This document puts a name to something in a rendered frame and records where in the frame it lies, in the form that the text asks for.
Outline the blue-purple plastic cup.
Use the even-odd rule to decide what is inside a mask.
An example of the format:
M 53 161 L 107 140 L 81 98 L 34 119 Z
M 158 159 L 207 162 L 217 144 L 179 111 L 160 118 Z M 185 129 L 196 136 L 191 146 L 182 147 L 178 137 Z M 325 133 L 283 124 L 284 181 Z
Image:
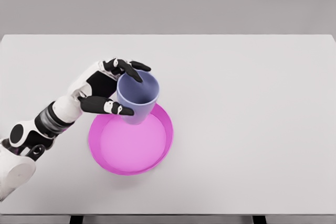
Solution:
M 132 116 L 123 115 L 122 119 L 131 125 L 141 124 L 150 114 L 159 97 L 160 86 L 150 73 L 138 70 L 142 82 L 137 82 L 128 74 L 123 74 L 117 83 L 117 101 L 134 111 Z

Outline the pink round plate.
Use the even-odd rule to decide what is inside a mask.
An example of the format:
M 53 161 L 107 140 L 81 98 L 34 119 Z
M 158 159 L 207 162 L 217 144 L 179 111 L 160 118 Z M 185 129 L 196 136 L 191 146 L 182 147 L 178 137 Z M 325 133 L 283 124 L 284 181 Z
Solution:
M 174 140 L 169 114 L 156 104 L 139 125 L 119 115 L 97 115 L 88 133 L 93 159 L 110 173 L 132 176 L 150 171 L 168 155 Z

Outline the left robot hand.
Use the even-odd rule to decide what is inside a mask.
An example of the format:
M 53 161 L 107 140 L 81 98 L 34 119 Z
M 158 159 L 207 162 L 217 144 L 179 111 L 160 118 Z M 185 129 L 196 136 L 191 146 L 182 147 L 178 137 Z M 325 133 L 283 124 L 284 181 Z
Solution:
M 116 92 L 118 79 L 123 74 L 142 83 L 138 70 L 150 72 L 151 68 L 138 61 L 119 58 L 98 61 L 71 85 L 70 94 L 79 102 L 84 112 L 133 116 L 134 111 L 131 108 L 122 106 L 110 97 Z

